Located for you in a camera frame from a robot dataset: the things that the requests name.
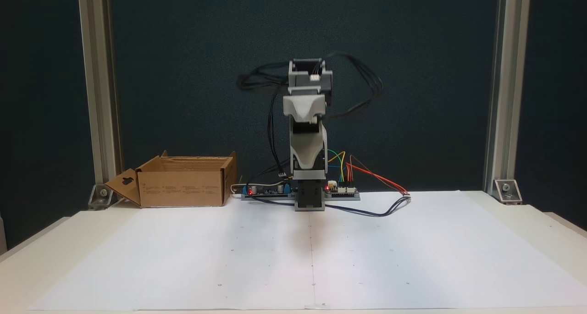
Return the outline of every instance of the white table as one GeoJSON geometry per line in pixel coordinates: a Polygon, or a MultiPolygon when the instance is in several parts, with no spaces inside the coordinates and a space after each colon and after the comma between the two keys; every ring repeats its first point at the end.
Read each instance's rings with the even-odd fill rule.
{"type": "MultiPolygon", "coordinates": [[[[505,206],[481,191],[465,192],[498,221],[524,238],[534,248],[587,285],[587,238],[529,205],[505,206]]],[[[79,212],[0,262],[0,312],[31,313],[26,310],[61,277],[86,258],[130,217],[139,212],[134,204],[118,204],[105,211],[79,212]]],[[[203,314],[199,311],[188,311],[203,314]]],[[[228,310],[209,311],[214,314],[228,310]]],[[[587,307],[563,308],[480,308],[425,310],[370,310],[370,312],[444,313],[587,313],[587,307]]],[[[81,312],[63,312],[67,314],[81,312]]],[[[101,312],[84,312],[100,314],[101,312]]],[[[150,314],[163,313],[149,311],[150,314]]],[[[180,314],[182,311],[166,313],[180,314]]]]}

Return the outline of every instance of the dark green wall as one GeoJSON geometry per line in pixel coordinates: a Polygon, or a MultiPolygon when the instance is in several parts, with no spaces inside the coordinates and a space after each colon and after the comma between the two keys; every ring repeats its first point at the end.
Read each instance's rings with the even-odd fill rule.
{"type": "Polygon", "coordinates": [[[0,0],[8,247],[87,209],[94,184],[78,0],[0,0]]]}
{"type": "Polygon", "coordinates": [[[587,229],[585,43],[585,0],[530,0],[515,177],[524,201],[587,229]]]}
{"type": "MultiPolygon", "coordinates": [[[[272,61],[345,50],[385,94],[326,124],[329,147],[354,153],[408,189],[482,189],[497,0],[112,0],[127,167],[171,155],[228,155],[240,174],[272,164],[270,97],[237,75],[272,61]]],[[[332,61],[333,105],[369,94],[332,61]]],[[[276,106],[277,151],[289,154],[276,106]]],[[[382,189],[358,177],[361,189],[382,189]]]]}

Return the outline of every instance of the open cardboard box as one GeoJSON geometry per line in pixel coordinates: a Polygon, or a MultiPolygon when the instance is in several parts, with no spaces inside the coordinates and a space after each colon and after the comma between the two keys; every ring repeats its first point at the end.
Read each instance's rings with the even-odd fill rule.
{"type": "Polygon", "coordinates": [[[221,207],[237,181],[237,155],[161,156],[116,176],[105,185],[141,208],[221,207]]]}

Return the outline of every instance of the green wire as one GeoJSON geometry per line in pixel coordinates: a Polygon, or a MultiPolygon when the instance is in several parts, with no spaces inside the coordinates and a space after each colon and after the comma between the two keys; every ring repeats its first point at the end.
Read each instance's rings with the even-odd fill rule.
{"type": "MultiPolygon", "coordinates": [[[[330,150],[329,149],[328,151],[330,151],[331,153],[333,153],[335,155],[335,157],[337,157],[338,160],[340,161],[340,165],[342,165],[342,158],[340,157],[340,154],[337,154],[336,151],[334,151],[334,150],[330,150]]],[[[340,177],[339,177],[338,180],[339,181],[342,181],[342,174],[340,174],[340,177]]]]}

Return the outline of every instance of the white cable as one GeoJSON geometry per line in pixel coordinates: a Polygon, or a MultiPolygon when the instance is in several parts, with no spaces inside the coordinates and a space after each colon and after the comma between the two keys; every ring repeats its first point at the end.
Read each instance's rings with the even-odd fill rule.
{"type": "MultiPolygon", "coordinates": [[[[249,184],[249,185],[262,185],[262,186],[265,186],[265,187],[269,187],[269,186],[272,186],[272,185],[279,185],[279,184],[282,184],[284,182],[287,182],[287,180],[281,180],[281,181],[276,182],[274,184],[249,184]]],[[[235,193],[233,187],[237,187],[237,186],[243,186],[244,187],[245,185],[247,185],[247,184],[233,184],[233,185],[230,186],[230,191],[232,191],[232,193],[235,193]]]]}

